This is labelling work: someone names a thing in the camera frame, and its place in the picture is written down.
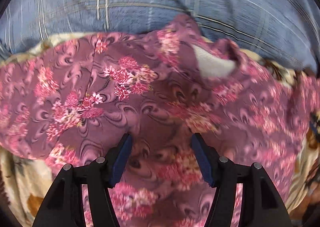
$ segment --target pink floral fabric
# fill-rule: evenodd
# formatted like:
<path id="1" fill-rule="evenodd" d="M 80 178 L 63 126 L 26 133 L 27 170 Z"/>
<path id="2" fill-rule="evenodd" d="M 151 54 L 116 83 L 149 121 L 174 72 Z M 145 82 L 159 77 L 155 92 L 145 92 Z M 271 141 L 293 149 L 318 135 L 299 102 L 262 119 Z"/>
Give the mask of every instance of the pink floral fabric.
<path id="1" fill-rule="evenodd" d="M 236 70 L 202 78 L 192 45 L 234 60 Z M 0 145 L 44 159 L 57 174 L 65 163 L 105 155 L 128 132 L 132 154 L 109 190 L 120 225 L 201 227 L 214 189 L 189 147 L 192 134 L 235 163 L 260 162 L 285 200 L 309 114 L 320 102 L 319 81 L 297 80 L 284 88 L 234 42 L 206 43 L 196 23 L 179 15 L 161 31 L 88 35 L 2 67 Z"/>

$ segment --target pink flower print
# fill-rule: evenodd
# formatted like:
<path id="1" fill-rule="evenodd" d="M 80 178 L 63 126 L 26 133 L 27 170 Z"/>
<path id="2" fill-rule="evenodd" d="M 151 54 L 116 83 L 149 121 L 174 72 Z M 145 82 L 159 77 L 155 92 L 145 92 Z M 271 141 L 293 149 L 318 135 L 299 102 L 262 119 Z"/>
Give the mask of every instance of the pink flower print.
<path id="1" fill-rule="evenodd" d="M 0 109 L 0 128 L 6 128 L 9 125 L 10 121 L 10 112 L 9 112 L 9 106 L 3 105 Z"/>
<path id="2" fill-rule="evenodd" d="M 130 87 L 131 93 L 141 95 L 149 90 L 148 86 L 140 82 L 135 83 Z"/>
<path id="3" fill-rule="evenodd" d="M 178 153 L 172 164 L 156 169 L 161 179 L 171 180 L 180 191 L 190 190 L 191 186 L 202 181 L 202 174 L 191 150 Z"/>
<path id="4" fill-rule="evenodd" d="M 207 104 L 207 103 L 200 103 L 200 106 L 203 108 L 203 110 L 205 112 L 210 112 L 211 111 L 211 107 Z"/>
<path id="5" fill-rule="evenodd" d="M 129 94 L 131 91 L 127 90 L 124 85 L 115 86 L 115 91 L 113 92 L 114 95 L 119 97 L 119 100 L 124 100 L 129 98 Z"/>
<path id="6" fill-rule="evenodd" d="M 134 217 L 145 218 L 153 212 L 157 196 L 144 188 L 136 190 L 126 183 L 118 183 L 109 191 L 116 216 L 122 221 Z"/>
<path id="7" fill-rule="evenodd" d="M 194 227 L 204 227 L 205 222 L 207 221 L 207 218 L 201 219 L 199 222 L 197 222 Z"/>
<path id="8" fill-rule="evenodd" d="M 184 218 L 180 221 L 175 221 L 172 227 L 195 227 L 196 221 L 191 218 Z"/>
<path id="9" fill-rule="evenodd" d="M 135 192 L 135 188 L 125 182 L 119 182 L 113 188 L 113 191 L 117 194 L 131 195 L 131 193 Z"/>
<path id="10" fill-rule="evenodd" d="M 186 122 L 186 125 L 193 133 L 215 131 L 215 123 L 220 122 L 220 118 L 210 114 L 211 107 L 206 103 L 194 106 L 185 106 L 180 103 L 169 103 L 169 113 Z"/>
<path id="11" fill-rule="evenodd" d="M 158 58 L 164 62 L 165 64 L 168 64 L 169 66 L 171 66 L 174 69 L 178 68 L 178 58 L 176 55 L 169 55 L 169 54 L 165 54 L 165 53 L 158 53 Z"/>
<path id="12" fill-rule="evenodd" d="M 61 105 L 61 102 L 56 102 L 53 107 L 53 118 L 55 121 L 60 122 L 68 114 L 68 106 Z"/>
<path id="13" fill-rule="evenodd" d="M 269 145 L 269 148 L 257 151 L 259 160 L 262 161 L 262 164 L 265 167 L 272 166 L 275 161 L 282 159 L 287 153 L 285 146 L 281 146 L 273 141 L 270 142 Z"/>
<path id="14" fill-rule="evenodd" d="M 104 76 L 105 77 L 108 77 L 108 76 L 112 77 L 114 75 L 115 71 L 116 70 L 112 66 L 110 66 L 109 68 L 106 67 L 103 71 Z"/>
<path id="15" fill-rule="evenodd" d="M 119 65 L 122 69 L 128 70 L 136 70 L 139 68 L 136 60 L 130 56 L 122 57 L 121 59 L 119 59 Z"/>
<path id="16" fill-rule="evenodd" d="M 132 215 L 135 217 L 140 217 L 142 219 L 145 219 L 148 215 L 153 213 L 153 209 L 151 206 L 139 206 L 132 208 Z"/>
<path id="17" fill-rule="evenodd" d="M 249 60 L 245 73 L 252 77 L 251 81 L 253 83 L 257 83 L 258 81 L 262 80 L 268 80 L 270 77 L 268 70 L 253 60 Z"/>
<path id="18" fill-rule="evenodd" d="M 161 44 L 158 58 L 165 64 L 170 65 L 175 70 L 178 68 L 178 57 L 177 53 L 180 47 L 179 37 L 176 33 L 168 30 L 161 30 L 157 32 L 157 37 Z"/>
<path id="19" fill-rule="evenodd" d="M 65 101 L 65 106 L 75 107 L 78 105 L 78 94 L 75 91 L 71 91 Z"/>
<path id="20" fill-rule="evenodd" d="M 30 118 L 28 109 L 24 109 L 19 114 L 6 133 L 4 142 L 10 147 L 12 153 L 16 156 L 21 156 L 19 148 L 21 147 L 21 140 L 27 136 L 27 124 Z"/>
<path id="21" fill-rule="evenodd" d="M 212 93 L 217 96 L 217 101 L 222 105 L 226 105 L 228 102 L 235 101 L 239 93 L 243 90 L 243 86 L 240 83 L 230 84 L 228 87 L 220 85 L 212 89 Z"/>
<path id="22" fill-rule="evenodd" d="M 56 128 L 55 124 L 51 124 L 49 126 L 49 128 L 46 131 L 47 133 L 47 142 L 51 142 L 53 141 L 53 139 L 55 138 L 55 136 L 58 136 L 60 134 L 60 131 Z"/>
<path id="23" fill-rule="evenodd" d="M 56 50 L 56 52 L 64 51 L 67 53 L 74 54 L 76 51 L 77 42 L 78 42 L 77 39 L 72 39 L 57 45 L 54 49 Z"/>
<path id="24" fill-rule="evenodd" d="M 215 131 L 214 125 L 206 117 L 192 114 L 186 119 L 186 124 L 193 133 L 204 133 L 207 131 Z"/>
<path id="25" fill-rule="evenodd" d="M 179 102 L 170 102 L 168 103 L 169 108 L 168 112 L 173 116 L 185 120 L 189 116 L 188 109 L 185 105 Z"/>
<path id="26" fill-rule="evenodd" d="M 70 92 L 64 104 L 56 101 L 52 107 L 53 123 L 47 129 L 47 141 L 53 141 L 55 137 L 59 137 L 63 131 L 80 126 L 82 119 L 94 118 L 103 114 L 103 109 L 95 108 L 94 104 L 102 102 L 100 94 L 92 93 L 92 96 L 86 95 L 82 101 L 78 101 L 75 92 Z"/>
<path id="27" fill-rule="evenodd" d="M 316 90 L 311 91 L 311 98 L 310 98 L 310 107 L 312 109 L 317 109 L 320 105 L 320 98 L 319 93 Z"/>
<path id="28" fill-rule="evenodd" d="M 176 33 L 173 33 L 170 30 L 161 30 L 157 32 L 157 37 L 160 41 L 162 52 L 172 54 L 178 53 L 180 41 Z"/>
<path id="29" fill-rule="evenodd" d="M 282 161 L 280 162 L 280 168 L 284 172 L 284 177 L 288 177 L 292 174 L 296 158 L 297 156 L 295 154 L 291 154 L 290 156 L 282 159 Z"/>
<path id="30" fill-rule="evenodd" d="M 311 86 L 312 86 L 312 78 L 311 77 L 309 77 L 309 76 L 302 76 L 302 82 L 304 83 L 304 86 L 306 87 L 306 88 L 311 88 Z"/>
<path id="31" fill-rule="evenodd" d="M 77 126 L 81 121 L 82 115 L 78 112 L 78 109 L 69 110 L 64 117 L 62 117 L 60 123 L 61 132 Z"/>
<path id="32" fill-rule="evenodd" d="M 95 92 L 93 92 L 92 97 L 94 104 L 102 103 L 102 96 L 100 96 L 100 94 L 96 94 Z"/>
<path id="33" fill-rule="evenodd" d="M 100 117 L 103 114 L 103 109 L 101 108 L 90 108 L 88 110 L 83 111 L 82 117 L 83 118 L 95 118 Z"/>
<path id="34" fill-rule="evenodd" d="M 135 78 L 137 82 L 144 81 L 151 83 L 156 79 L 156 73 L 149 68 L 148 65 L 143 65 L 139 70 L 136 71 Z"/>
<path id="35" fill-rule="evenodd" d="M 49 67 L 41 67 L 39 70 L 38 79 L 39 82 L 37 83 L 34 93 L 37 97 L 37 102 L 42 105 L 46 98 L 51 94 L 55 93 L 59 86 L 58 84 L 52 80 L 53 72 Z"/>
<path id="36" fill-rule="evenodd" d="M 258 108 L 255 105 L 252 105 L 251 110 L 255 113 L 253 115 L 252 124 L 257 128 L 260 128 L 265 134 L 271 134 L 278 130 L 276 123 L 270 117 L 270 108 L 269 107 L 260 107 Z"/>
<path id="37" fill-rule="evenodd" d="M 113 73 L 112 78 L 118 84 L 130 84 L 133 80 L 133 75 L 126 69 L 119 69 Z"/>
<path id="38" fill-rule="evenodd" d="M 36 59 L 26 61 L 28 71 L 32 72 L 35 69 Z"/>
<path id="39" fill-rule="evenodd" d="M 65 164 L 70 163 L 75 167 L 81 165 L 75 150 L 64 147 L 60 142 L 56 143 L 48 157 L 45 159 L 45 163 L 52 169 L 54 174 L 58 174 Z"/>
<path id="40" fill-rule="evenodd" d="M 2 86 L 2 82 L 0 81 L 0 101 L 2 100 L 2 89 L 3 89 L 3 86 Z"/>
<path id="41" fill-rule="evenodd" d="M 85 225 L 87 227 L 93 226 L 92 215 L 90 210 L 86 210 L 84 212 L 84 220 L 85 220 Z"/>
<path id="42" fill-rule="evenodd" d="M 83 109 L 90 109 L 93 107 L 93 97 L 92 96 L 85 96 L 82 100 L 81 108 Z"/>
<path id="43" fill-rule="evenodd" d="M 98 35 L 98 40 L 97 40 L 97 43 L 96 43 L 95 51 L 100 54 L 104 50 L 107 49 L 107 47 L 109 45 L 109 42 L 102 41 L 101 38 L 99 38 L 99 37 L 100 37 L 100 35 Z"/>
<path id="44" fill-rule="evenodd" d="M 236 200 L 235 200 L 235 207 L 238 207 L 241 205 L 242 202 L 242 189 L 243 189 L 243 184 L 237 184 L 236 187 Z"/>

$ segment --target screw head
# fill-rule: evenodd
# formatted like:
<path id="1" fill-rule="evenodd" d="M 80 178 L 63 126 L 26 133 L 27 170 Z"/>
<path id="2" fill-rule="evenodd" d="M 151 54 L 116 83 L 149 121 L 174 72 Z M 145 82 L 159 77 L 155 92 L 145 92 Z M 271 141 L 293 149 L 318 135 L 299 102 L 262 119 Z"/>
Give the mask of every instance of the screw head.
<path id="1" fill-rule="evenodd" d="M 98 158 L 96 159 L 96 162 L 97 162 L 98 164 L 101 164 L 101 163 L 103 163 L 105 160 L 106 160 L 106 159 L 105 159 L 103 156 L 101 156 L 101 157 L 98 157 Z"/>
<path id="2" fill-rule="evenodd" d="M 63 166 L 63 169 L 64 169 L 65 171 L 69 170 L 70 168 L 71 168 L 71 165 L 70 165 L 70 164 L 65 164 L 65 165 Z"/>
<path id="3" fill-rule="evenodd" d="M 221 157 L 219 157 L 219 160 L 220 160 L 220 162 L 222 162 L 222 163 L 226 163 L 226 162 L 228 162 L 228 158 L 227 158 L 227 157 L 225 157 L 225 156 L 221 156 Z"/>
<path id="4" fill-rule="evenodd" d="M 260 163 L 258 163 L 258 162 L 255 162 L 255 163 L 253 164 L 253 166 L 254 166 L 256 169 L 261 169 L 261 168 L 262 168 L 262 165 L 261 165 Z"/>

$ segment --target cloth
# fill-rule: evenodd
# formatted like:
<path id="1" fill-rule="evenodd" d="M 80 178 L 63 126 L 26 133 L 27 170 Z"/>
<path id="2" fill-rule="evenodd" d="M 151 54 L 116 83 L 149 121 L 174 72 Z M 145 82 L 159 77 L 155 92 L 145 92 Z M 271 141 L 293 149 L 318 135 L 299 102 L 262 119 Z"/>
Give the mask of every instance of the cloth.
<path id="1" fill-rule="evenodd" d="M 299 71 L 284 68 L 278 63 L 265 60 L 249 50 L 241 49 L 241 51 L 252 60 L 266 67 L 273 78 L 285 87 L 292 88 L 295 86 L 296 77 L 300 74 Z M 319 150 L 320 147 L 315 140 L 314 134 L 306 134 L 302 141 L 302 149 L 295 161 L 295 169 L 289 188 L 288 198 L 284 201 L 289 214 L 301 204 L 308 193 L 306 180 L 312 166 L 319 157 Z"/>
<path id="2" fill-rule="evenodd" d="M 212 41 L 228 37 L 285 67 L 316 71 L 313 0 L 12 0 L 0 20 L 0 53 L 6 59 L 59 33 L 161 29 L 186 9 Z"/>
<path id="3" fill-rule="evenodd" d="M 42 160 L 12 155 L 0 147 L 0 178 L 3 195 L 13 215 L 23 227 L 31 227 L 52 184 L 52 173 Z"/>
<path id="4" fill-rule="evenodd" d="M 236 69 L 201 77 L 194 45 L 236 62 Z M 44 159 L 53 174 L 65 163 L 89 163 L 132 134 L 126 171 L 110 190 L 128 226 L 203 224 L 214 190 L 189 148 L 192 132 L 235 163 L 260 162 L 286 200 L 309 113 L 319 108 L 316 79 L 299 76 L 295 87 L 284 87 L 234 42 L 206 43 L 186 15 L 146 35 L 100 33 L 65 42 L 3 66 L 0 81 L 1 145 Z M 84 205 L 90 225 L 86 196 Z"/>

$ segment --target white fabric patch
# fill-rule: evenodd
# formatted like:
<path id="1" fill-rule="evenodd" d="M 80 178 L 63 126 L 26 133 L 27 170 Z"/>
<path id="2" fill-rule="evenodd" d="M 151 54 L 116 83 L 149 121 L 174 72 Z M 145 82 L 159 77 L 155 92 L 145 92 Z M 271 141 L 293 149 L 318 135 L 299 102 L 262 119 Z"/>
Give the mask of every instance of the white fabric patch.
<path id="1" fill-rule="evenodd" d="M 192 47 L 202 77 L 227 77 L 236 68 L 236 62 L 234 61 L 217 58 L 197 45 L 192 45 Z"/>

